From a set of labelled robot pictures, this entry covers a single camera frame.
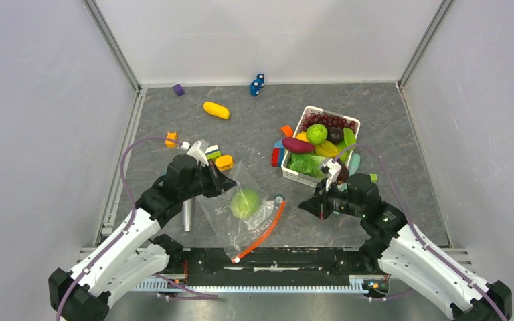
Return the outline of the fake green cabbage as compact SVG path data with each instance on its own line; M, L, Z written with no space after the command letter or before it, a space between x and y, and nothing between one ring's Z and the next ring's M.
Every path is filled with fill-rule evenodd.
M237 190L230 202L233 216L238 219L249 219L261 207L262 199L258 192L253 189Z

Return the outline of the clear zip top bag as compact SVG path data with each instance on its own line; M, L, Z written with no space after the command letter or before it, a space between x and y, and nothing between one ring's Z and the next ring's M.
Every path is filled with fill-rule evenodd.
M243 163L226 175L236 185L217 197L200 196L197 202L209 220L232 264L239 264L274 231L286 207L283 195L260 188Z

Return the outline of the yellow fake starfruit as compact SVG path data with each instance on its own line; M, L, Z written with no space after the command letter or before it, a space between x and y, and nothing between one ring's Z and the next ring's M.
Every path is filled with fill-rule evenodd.
M325 158L334 158L339 154L339 149L328 140L323 141L320 144L315 144L315 153Z

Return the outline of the purple fake sweet potato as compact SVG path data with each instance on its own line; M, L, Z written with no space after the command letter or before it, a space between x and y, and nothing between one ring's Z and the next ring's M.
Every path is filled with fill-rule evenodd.
M315 146L309 142L294 137L285 137L281 140L283 147L294 154L309 154L315 152Z

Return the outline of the small green fake fruit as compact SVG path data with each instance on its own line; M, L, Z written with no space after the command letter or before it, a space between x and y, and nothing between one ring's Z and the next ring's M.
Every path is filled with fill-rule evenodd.
M306 138L311 144L321 144L326 141L328 130L322 124L313 124L306 130Z

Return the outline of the fake yellow corn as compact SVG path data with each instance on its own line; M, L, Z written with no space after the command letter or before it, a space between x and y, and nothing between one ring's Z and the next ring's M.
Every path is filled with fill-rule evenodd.
M223 120L228 120L230 118L229 109L215 102L204 102L203 109L211 116L215 116Z

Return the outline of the small dark purple fruit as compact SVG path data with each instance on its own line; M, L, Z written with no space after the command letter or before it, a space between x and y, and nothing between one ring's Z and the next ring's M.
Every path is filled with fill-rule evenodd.
M329 127L327 129L327 141L334 145L338 145L344 141L344 131L339 127Z

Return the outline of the dark maroon fake fruit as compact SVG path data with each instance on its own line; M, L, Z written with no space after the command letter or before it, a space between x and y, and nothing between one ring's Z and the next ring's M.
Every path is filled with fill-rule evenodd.
M345 184L350 176L349 170L348 170L347 166L345 165L345 163L343 163L340 159L337 160L337 163L340 164L341 169L337 176L336 182L339 185Z

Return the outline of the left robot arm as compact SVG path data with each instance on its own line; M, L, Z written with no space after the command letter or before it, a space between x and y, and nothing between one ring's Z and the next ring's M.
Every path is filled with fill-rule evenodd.
M104 320L109 310L136 285L183 265L182 247L157 233L183 210L184 202L219 196L236 186L215 164L180 154L139 197L123 223L90 255L68 271L49 277L50 304L56 320Z

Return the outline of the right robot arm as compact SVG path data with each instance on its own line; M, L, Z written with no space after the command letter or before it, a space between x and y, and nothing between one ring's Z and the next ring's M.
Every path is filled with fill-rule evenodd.
M345 191L323 179L299 208L319 219L334 212L360 218L369 235L359 249L361 267L400 279L450 320L511 319L509 287L486 281L432 243L405 213L382 199L369 175L351 175Z

